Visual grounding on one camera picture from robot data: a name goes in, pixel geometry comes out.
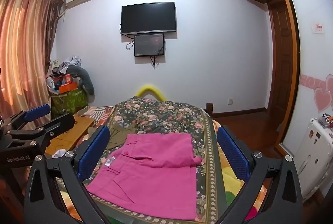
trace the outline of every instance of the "pile of clothes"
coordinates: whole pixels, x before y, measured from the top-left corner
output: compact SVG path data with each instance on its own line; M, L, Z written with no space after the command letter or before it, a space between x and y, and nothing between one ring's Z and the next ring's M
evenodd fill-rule
M94 86L90 76L81 67L81 59L69 56L62 63L55 60L51 63L46 75L46 84L51 94L65 93L82 87L89 95L94 95Z

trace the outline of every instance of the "wooden floor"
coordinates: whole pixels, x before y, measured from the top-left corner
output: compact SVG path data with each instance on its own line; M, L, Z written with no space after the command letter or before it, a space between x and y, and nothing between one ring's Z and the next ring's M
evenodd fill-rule
M234 135L245 142L252 151L260 151L266 157L281 158L274 150L274 144L278 136L277 125L266 112L257 112L237 116L214 118L221 125L227 125ZM269 187L271 179L266 179L264 185ZM303 220L306 221L317 211L318 204L312 198L303 205Z

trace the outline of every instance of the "garment pocket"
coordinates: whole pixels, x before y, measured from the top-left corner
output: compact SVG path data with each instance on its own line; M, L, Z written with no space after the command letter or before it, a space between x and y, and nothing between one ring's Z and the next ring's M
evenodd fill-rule
M121 171L120 174L116 175L112 181L118 186L110 189L111 194L117 196L118 198L136 203L138 199L138 185L136 176L128 174L126 171Z
M154 160L147 147L142 142L137 141L126 142L122 150L122 155L136 160Z

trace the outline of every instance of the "cable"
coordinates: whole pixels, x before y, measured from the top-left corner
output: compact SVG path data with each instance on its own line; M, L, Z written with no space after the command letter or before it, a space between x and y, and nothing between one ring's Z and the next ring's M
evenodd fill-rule
M133 45L134 45L134 40L132 40L130 43L126 44L126 49L127 49L127 50L131 50L132 47L133 47Z
M165 45L165 37L164 37L164 34L163 34L163 46L159 49L157 55L151 55L151 56L149 56L149 57L150 57L150 60L151 60L152 63L153 63L153 67L154 67L154 69L155 69L155 60L156 60L157 56L159 55L159 53L161 52L161 50L162 50L162 48L164 47L164 45Z
M120 34L122 34L122 28L121 28L121 23L120 23L120 25L119 25L119 32L120 32ZM131 40L134 40L134 38L131 38L131 37L129 37L129 36L127 36L127 35L124 35L124 36L126 36L127 38L130 38Z
M68 8L66 7L66 9L62 13L59 14L59 17L57 20L59 20L67 12L67 10L68 10Z

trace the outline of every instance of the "pink shorts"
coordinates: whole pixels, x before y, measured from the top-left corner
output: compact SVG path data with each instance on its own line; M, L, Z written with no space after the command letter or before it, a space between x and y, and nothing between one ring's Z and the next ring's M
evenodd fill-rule
M190 134L127 136L103 165L87 190L136 213L170 219L194 220L196 166Z

